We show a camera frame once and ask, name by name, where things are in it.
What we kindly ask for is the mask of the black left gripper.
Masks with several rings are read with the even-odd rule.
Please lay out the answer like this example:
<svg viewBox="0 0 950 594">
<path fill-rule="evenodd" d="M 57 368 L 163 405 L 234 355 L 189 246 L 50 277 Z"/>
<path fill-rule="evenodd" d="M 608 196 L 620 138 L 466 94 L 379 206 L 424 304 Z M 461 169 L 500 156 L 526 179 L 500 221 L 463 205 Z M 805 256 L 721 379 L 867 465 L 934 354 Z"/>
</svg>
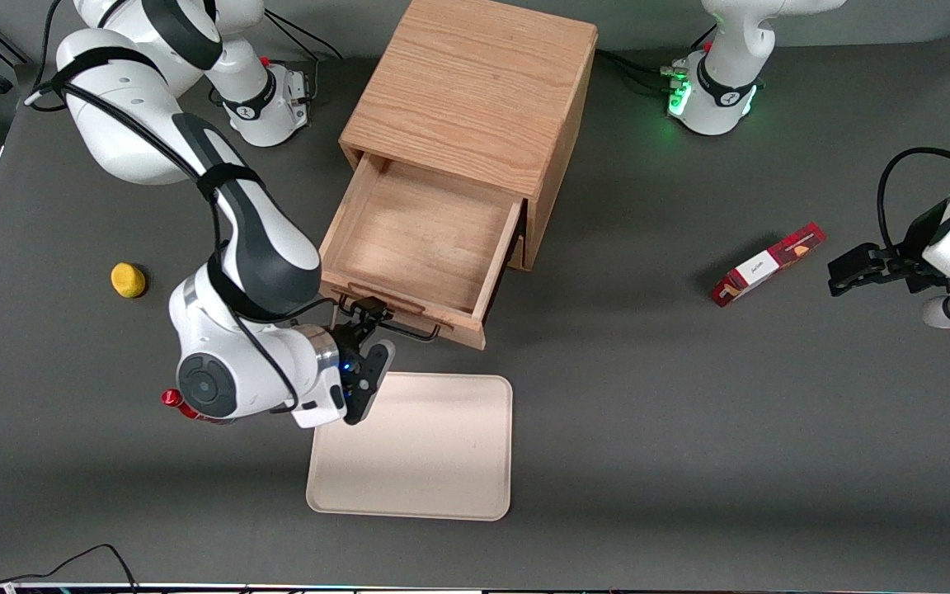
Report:
<svg viewBox="0 0 950 594">
<path fill-rule="evenodd" d="M 870 277 L 887 273 L 886 283 L 902 281 L 911 294 L 924 292 L 930 287 L 950 290 L 950 280 L 924 259 L 923 252 L 934 240 L 943 221 L 948 200 L 940 200 L 913 219 L 902 240 L 894 241 L 883 215 L 883 241 L 886 251 L 874 243 L 863 243 L 849 249 L 844 259 L 828 264 L 830 296 L 841 295 L 863 285 L 870 285 Z"/>
</svg>

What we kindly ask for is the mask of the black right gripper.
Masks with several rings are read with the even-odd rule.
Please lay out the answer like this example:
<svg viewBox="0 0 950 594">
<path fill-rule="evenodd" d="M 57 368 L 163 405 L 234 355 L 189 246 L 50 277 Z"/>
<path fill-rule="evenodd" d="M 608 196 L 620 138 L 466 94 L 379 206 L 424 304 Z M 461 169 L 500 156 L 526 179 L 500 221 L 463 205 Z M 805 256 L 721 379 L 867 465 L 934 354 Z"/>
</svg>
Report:
<svg viewBox="0 0 950 594">
<path fill-rule="evenodd" d="M 383 321 L 388 321 L 388 305 L 367 297 L 355 301 L 355 307 L 336 308 L 332 328 L 294 327 L 300 336 L 300 387 L 305 389 L 293 410 L 299 427 L 336 421 L 355 425 L 367 418 L 396 352 L 390 341 L 364 345 Z"/>
</svg>

